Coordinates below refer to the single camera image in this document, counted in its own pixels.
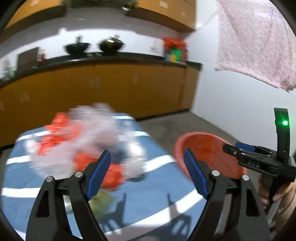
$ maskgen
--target red object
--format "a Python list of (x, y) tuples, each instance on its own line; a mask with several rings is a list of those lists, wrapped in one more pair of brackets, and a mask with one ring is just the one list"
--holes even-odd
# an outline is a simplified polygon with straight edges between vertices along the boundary
[(123, 169), (120, 165), (111, 164), (102, 182), (101, 188), (114, 191), (124, 182)]
[(75, 158), (76, 170), (83, 172), (88, 164), (97, 160), (98, 158), (92, 158), (86, 152), (79, 152)]
[(82, 132), (82, 125), (80, 123), (71, 123), (69, 127), (70, 131), (66, 134), (66, 139), (74, 139)]
[(208, 164), (212, 170), (220, 171), (224, 176), (240, 178), (247, 174), (247, 169), (237, 164), (235, 157), (223, 152), (224, 144), (229, 144), (222, 138), (204, 133), (192, 132), (179, 137), (175, 143), (174, 156), (182, 171), (190, 178), (183, 162), (183, 152), (190, 148), (196, 158)]
[(55, 133), (59, 131), (61, 128), (65, 127), (69, 122), (69, 118), (64, 112), (59, 112), (56, 114), (54, 119), (52, 120), (51, 125), (45, 126), (45, 128), (52, 132)]
[[(75, 158), (76, 170), (84, 171), (89, 163), (97, 160), (98, 158), (91, 158), (87, 153), (80, 152)], [(111, 164), (102, 182), (101, 188), (110, 191), (116, 190), (117, 187), (124, 182), (122, 172), (123, 170), (120, 165)]]
[(176, 49), (181, 49), (182, 47), (187, 47), (187, 43), (185, 43), (181, 39), (177, 38), (164, 38), (164, 46), (167, 48), (176, 48)]
[(38, 154), (39, 155), (46, 155), (50, 151), (50, 148), (52, 148), (56, 145), (59, 145), (64, 141), (65, 140), (62, 136), (53, 135), (53, 134), (46, 135), (46, 136), (42, 137), (42, 139), (41, 139)]
[(45, 53), (41, 54), (41, 62), (45, 62)]

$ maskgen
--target metal screw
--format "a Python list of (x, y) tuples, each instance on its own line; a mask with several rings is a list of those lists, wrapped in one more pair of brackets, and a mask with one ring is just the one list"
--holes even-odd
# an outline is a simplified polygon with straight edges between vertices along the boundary
[(247, 176), (247, 175), (243, 175), (242, 178), (243, 178), (245, 181), (250, 180), (249, 176)]
[(82, 172), (76, 172), (75, 177), (82, 177), (83, 173)]
[(52, 176), (49, 176), (49, 177), (47, 177), (45, 180), (48, 182), (48, 183), (50, 183), (51, 181), (52, 181)]
[(213, 171), (212, 171), (212, 174), (213, 174), (213, 176), (217, 177), (217, 176), (220, 175), (220, 172), (217, 171), (217, 170), (213, 170)]

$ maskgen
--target kitchen counter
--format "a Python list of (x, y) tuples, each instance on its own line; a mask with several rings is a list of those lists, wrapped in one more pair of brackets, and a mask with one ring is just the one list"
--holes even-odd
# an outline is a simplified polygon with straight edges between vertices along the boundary
[(9, 80), (0, 79), (0, 89), (6, 85), (22, 79), (23, 77), (37, 74), (47, 70), (53, 70), (55, 68), (68, 66), (72, 64), (86, 64), (86, 63), (139, 63), (139, 64), (163, 64), (169, 66), (175, 66), (180, 68), (193, 68), (196, 70), (201, 70), (202, 64), (189, 62), (186, 64), (171, 63), (164, 60), (163, 57), (148, 55), (148, 54), (138, 54), (138, 53), (123, 53), (118, 52), (116, 56), (104, 56), (102, 52), (86, 53), (83, 58), (74, 58), (70, 55), (55, 57), (47, 59), (43, 66), (28, 69), (26, 71), (16, 71), (16, 74)]

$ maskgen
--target plastic bag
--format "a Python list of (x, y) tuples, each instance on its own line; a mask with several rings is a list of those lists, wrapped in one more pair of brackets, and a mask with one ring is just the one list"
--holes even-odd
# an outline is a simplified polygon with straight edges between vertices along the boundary
[(113, 115), (108, 105), (99, 103), (78, 106), (68, 114), (57, 113), (46, 126), (49, 135), (40, 142), (34, 137), (26, 142), (31, 167), (44, 178), (62, 179), (75, 171), (84, 171), (105, 149), (115, 153), (119, 140)]
[(121, 166), (124, 168), (124, 176), (126, 179), (139, 177), (144, 173), (144, 165), (147, 160), (146, 151), (134, 136), (130, 121), (125, 122), (124, 129), (124, 136), (121, 137), (125, 141), (127, 154), (127, 158), (121, 162)]
[(102, 182), (101, 188), (114, 191), (124, 182), (123, 169), (120, 165), (111, 164)]
[(75, 155), (71, 143), (64, 142), (52, 147), (46, 155), (32, 153), (30, 165), (43, 178), (48, 176), (53, 176), (55, 179), (68, 178), (75, 172), (73, 164)]

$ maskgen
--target green object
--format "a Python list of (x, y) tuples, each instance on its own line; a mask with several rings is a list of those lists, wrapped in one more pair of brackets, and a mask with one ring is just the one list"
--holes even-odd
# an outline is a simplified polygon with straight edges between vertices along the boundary
[(176, 61), (177, 62), (181, 62), (181, 59), (182, 59), (182, 50), (176, 49), (175, 50), (175, 55), (176, 55)]
[(98, 194), (89, 200), (89, 206), (96, 218), (102, 218), (108, 212), (113, 202), (113, 196), (105, 190), (99, 190)]

